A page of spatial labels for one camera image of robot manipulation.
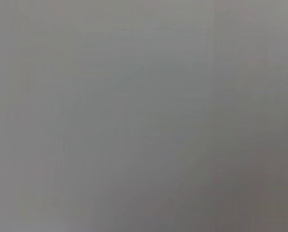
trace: blurry background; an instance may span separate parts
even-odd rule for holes
[[[288,1],[0,0],[0,231],[288,231]]]

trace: gray wall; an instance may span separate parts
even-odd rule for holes
[[[288,231],[288,1],[0,1],[0,231]]]

